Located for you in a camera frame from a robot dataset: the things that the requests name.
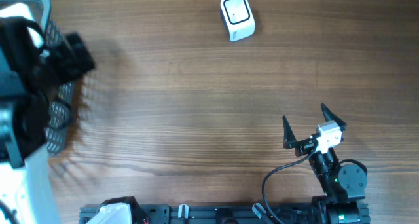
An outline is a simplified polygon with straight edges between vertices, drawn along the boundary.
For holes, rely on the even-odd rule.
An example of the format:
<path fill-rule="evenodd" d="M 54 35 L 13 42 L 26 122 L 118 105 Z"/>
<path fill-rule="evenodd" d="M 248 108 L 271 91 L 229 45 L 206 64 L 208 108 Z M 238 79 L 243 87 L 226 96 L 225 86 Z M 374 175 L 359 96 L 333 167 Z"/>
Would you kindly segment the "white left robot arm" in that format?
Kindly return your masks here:
<path fill-rule="evenodd" d="M 48 174 L 50 101 L 93 68 L 77 33 L 49 47 L 28 5 L 1 9 L 2 223 L 60 223 Z"/>

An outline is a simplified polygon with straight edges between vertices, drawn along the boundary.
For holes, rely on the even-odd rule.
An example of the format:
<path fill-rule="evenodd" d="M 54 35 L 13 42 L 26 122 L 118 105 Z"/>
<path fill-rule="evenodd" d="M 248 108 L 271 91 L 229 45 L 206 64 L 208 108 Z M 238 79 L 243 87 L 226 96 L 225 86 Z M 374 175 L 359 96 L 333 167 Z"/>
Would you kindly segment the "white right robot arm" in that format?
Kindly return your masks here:
<path fill-rule="evenodd" d="M 295 155 L 308 156 L 324 195 L 315 196 L 310 204 L 311 223 L 341 224 L 370 223 L 369 207 L 365 199 L 367 167 L 354 159 L 339 160 L 334 148 L 343 142 L 346 123 L 321 104 L 325 122 L 305 140 L 297 140 L 287 117 L 282 117 L 283 146 L 294 149 Z"/>

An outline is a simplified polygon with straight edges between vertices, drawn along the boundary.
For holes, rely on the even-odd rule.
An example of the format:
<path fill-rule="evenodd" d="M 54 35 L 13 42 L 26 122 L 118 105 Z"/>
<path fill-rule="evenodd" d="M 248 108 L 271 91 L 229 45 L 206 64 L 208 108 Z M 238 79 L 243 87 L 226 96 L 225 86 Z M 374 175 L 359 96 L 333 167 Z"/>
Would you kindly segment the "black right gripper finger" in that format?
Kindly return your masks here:
<path fill-rule="evenodd" d="M 285 115 L 282 117 L 282 121 L 283 121 L 283 148 L 284 149 L 295 148 L 297 146 L 297 139 Z"/>
<path fill-rule="evenodd" d="M 335 121 L 342 132 L 346 130 L 347 124 L 341 118 L 336 116 L 324 103 L 321 104 L 321 111 L 326 122 Z"/>

